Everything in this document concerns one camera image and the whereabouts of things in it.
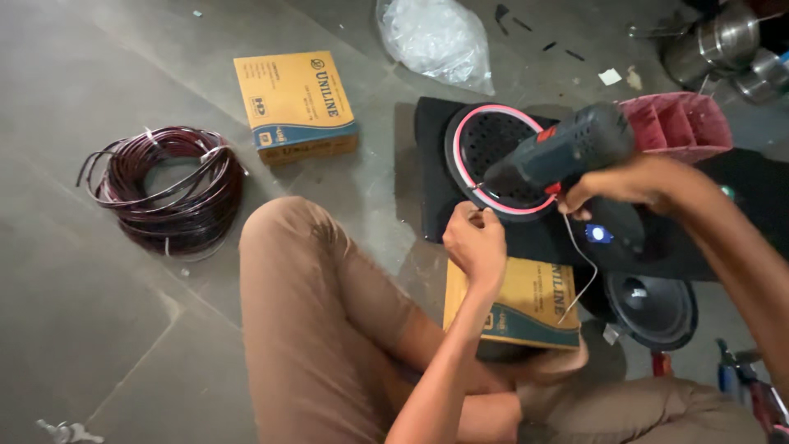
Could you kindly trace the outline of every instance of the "hand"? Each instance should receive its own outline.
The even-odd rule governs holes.
[[[567,194],[559,197],[559,212],[576,219],[589,220],[592,215],[582,208],[595,196],[634,204],[646,204],[659,214],[671,210],[671,184],[699,173],[693,168],[655,154],[636,155],[627,163],[602,171],[584,174]]]
[[[504,227],[493,210],[480,211],[472,202],[454,207],[443,235],[450,259],[469,278],[469,288],[480,287],[498,295],[507,267]]]

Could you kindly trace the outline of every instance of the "wire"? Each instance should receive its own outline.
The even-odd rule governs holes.
[[[573,241],[573,246],[575,247],[575,250],[581,255],[582,258],[584,258],[592,266],[592,268],[594,268],[594,273],[592,273],[592,279],[589,279],[589,282],[584,286],[581,292],[579,292],[575,296],[575,299],[573,299],[573,302],[570,303],[570,306],[567,308],[567,310],[564,311],[562,318],[559,319],[559,324],[561,324],[562,321],[564,321],[564,318],[566,318],[567,315],[570,313],[570,309],[573,308],[575,303],[578,302],[578,300],[581,298],[581,295],[583,295],[586,289],[589,288],[592,282],[594,282],[594,278],[597,277],[597,265],[595,265],[594,262],[592,262],[589,258],[587,258],[586,254],[584,254],[584,252],[581,251],[580,248],[578,248],[578,244],[575,242],[575,236],[573,236],[573,230],[572,228],[570,228],[570,220],[567,219],[567,214],[563,214],[562,216],[564,216],[564,224],[567,226],[567,232],[570,234],[570,240]]]
[[[94,186],[93,173],[104,156],[108,160]],[[175,158],[197,159],[200,166],[149,196],[144,184],[148,173]],[[168,126],[146,128],[138,136],[90,154],[77,186],[84,176],[88,194],[115,213],[121,230],[132,241],[169,257],[200,253],[224,237],[241,204],[244,175],[224,137],[187,126]]]

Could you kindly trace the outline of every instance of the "pink basket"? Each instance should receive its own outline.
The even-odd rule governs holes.
[[[619,104],[636,133],[636,150],[687,164],[731,149],[731,130],[717,103],[695,92],[669,92]]]

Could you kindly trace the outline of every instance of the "red drill trigger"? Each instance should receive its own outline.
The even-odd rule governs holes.
[[[546,194],[559,194],[561,190],[562,190],[562,184],[559,182],[545,187]]]

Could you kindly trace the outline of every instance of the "hd logo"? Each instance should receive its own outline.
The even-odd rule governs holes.
[[[252,112],[255,113],[255,117],[266,117],[266,103],[263,101],[263,97],[252,97],[249,101],[252,103]]]

